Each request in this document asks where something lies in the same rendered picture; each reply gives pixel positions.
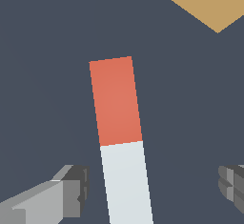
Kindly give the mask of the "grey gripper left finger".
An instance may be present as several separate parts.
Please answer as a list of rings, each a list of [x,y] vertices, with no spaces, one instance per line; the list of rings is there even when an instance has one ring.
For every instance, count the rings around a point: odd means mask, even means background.
[[[90,190],[90,167],[65,165],[51,180],[0,203],[0,224],[59,224],[80,217]]]

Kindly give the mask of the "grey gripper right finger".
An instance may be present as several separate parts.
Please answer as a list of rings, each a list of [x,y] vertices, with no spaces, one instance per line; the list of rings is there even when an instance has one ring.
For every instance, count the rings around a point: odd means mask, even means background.
[[[244,165],[218,167],[218,188],[244,214]]]

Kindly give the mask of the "orange and white peg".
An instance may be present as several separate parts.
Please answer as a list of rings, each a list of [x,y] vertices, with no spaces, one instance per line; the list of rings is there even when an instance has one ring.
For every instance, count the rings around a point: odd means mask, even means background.
[[[111,224],[153,224],[132,59],[90,62]]]

